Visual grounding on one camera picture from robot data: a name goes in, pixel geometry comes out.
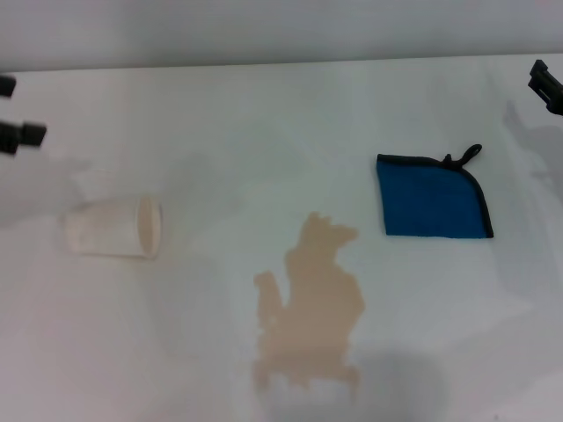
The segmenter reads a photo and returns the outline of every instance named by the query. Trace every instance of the white paper cup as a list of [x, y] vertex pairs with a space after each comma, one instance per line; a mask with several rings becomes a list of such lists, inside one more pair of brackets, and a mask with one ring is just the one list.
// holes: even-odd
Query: white paper cup
[[149, 196], [86, 204], [65, 216], [73, 252], [154, 258], [162, 235], [158, 203]]

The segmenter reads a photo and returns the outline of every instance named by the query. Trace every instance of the tabletop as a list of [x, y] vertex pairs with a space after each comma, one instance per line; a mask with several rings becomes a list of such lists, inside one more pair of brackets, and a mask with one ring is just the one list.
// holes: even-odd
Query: tabletop
[[[536, 59], [17, 74], [2, 119], [48, 135], [0, 161], [6, 420], [559, 421], [563, 119]], [[495, 237], [386, 236], [377, 154], [474, 143]], [[156, 260], [68, 252], [61, 215], [139, 193]]]

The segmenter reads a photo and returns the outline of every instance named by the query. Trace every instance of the coffee spill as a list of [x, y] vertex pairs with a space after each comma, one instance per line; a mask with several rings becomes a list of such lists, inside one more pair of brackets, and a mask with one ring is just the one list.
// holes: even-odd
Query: coffee spill
[[257, 389], [267, 388], [270, 375], [281, 374], [306, 389], [311, 379], [347, 382], [354, 397], [360, 374], [344, 359], [364, 302], [356, 278], [336, 264], [336, 253], [357, 236], [357, 230], [311, 213], [299, 244], [285, 256], [291, 289], [285, 307], [272, 273], [254, 277], [262, 330], [253, 367]]

